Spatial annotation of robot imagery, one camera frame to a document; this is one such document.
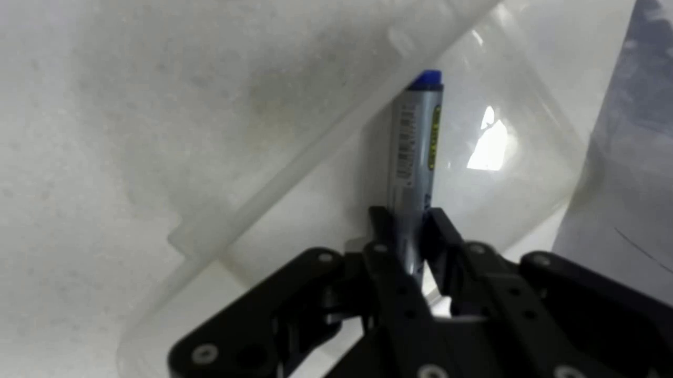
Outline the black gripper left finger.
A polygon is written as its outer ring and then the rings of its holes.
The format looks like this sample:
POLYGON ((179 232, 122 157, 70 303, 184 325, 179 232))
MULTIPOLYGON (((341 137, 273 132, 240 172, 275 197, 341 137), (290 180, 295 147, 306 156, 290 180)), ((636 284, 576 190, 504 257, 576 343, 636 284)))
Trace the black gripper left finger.
POLYGON ((395 254, 394 216, 383 206, 368 210, 372 241, 366 269, 376 296, 376 333, 383 339, 387 373, 394 378, 450 378, 434 336, 434 315, 395 254))

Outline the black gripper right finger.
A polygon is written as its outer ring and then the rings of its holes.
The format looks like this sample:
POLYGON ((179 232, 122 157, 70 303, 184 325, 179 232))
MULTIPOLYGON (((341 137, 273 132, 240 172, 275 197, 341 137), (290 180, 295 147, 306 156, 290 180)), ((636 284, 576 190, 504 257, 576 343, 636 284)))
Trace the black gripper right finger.
POLYGON ((554 378, 563 357, 563 333, 519 267, 483 241, 465 241, 441 209, 424 221, 422 253, 453 305, 458 325, 470 319, 484 333, 471 357, 504 378, 554 378))

